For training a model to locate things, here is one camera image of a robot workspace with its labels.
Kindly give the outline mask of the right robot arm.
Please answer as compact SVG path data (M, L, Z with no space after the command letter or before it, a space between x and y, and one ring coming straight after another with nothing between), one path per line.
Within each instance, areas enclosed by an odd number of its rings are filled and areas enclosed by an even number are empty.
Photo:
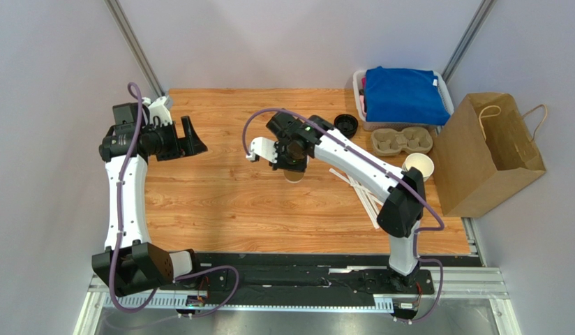
M274 135L269 164L287 176L302 176L308 161L316 158L345 172L381 201L376 221L389 235L389 282L397 290L415 285L419 261L414 231L424 213L425 188L420 171L407 172L381 161L352 143L337 128L314 115L306 123L277 112L266 127Z

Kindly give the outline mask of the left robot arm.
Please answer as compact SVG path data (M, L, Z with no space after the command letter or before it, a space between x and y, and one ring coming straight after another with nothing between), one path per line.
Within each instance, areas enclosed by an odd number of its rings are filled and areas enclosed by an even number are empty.
M91 266L115 297L125 297L170 285L195 269L193 250L170 252L152 243L145 184L151 157L170 161L208 149L188 116L181 117L179 137L164 103L124 103L112 111L114 125L98 148L109 182L110 219L104 251L93 255Z

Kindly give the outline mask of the cardboard cup carrier tray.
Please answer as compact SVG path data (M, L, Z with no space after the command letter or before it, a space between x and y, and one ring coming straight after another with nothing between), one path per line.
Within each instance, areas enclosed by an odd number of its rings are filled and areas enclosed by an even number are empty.
M401 131L390 128L377 129L371 133L373 152L376 156L427 154L433 148L433 138L422 127L407 127Z

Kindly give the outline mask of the brown paper coffee cup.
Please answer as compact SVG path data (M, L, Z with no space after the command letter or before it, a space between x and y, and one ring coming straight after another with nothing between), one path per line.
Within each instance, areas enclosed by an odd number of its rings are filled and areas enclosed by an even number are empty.
M290 170L284 170L283 174L284 174L286 181L288 181L289 183L292 183L292 184L299 183L304 178L304 175L305 175L304 172L296 172L296 171L290 171Z

